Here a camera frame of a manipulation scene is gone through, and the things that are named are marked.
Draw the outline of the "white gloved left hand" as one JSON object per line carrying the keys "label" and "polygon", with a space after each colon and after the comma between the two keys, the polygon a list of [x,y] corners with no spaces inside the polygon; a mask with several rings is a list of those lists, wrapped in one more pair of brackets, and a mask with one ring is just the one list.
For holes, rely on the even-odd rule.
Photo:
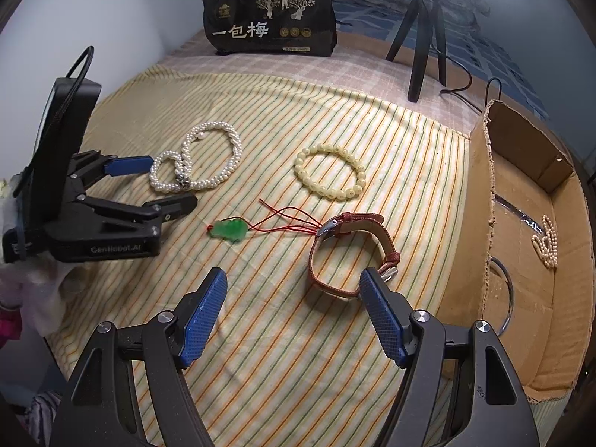
{"label": "white gloved left hand", "polygon": [[68,303],[85,288],[89,270],[43,252],[25,261],[1,261],[1,341],[16,340],[27,325],[39,335],[57,332]]}

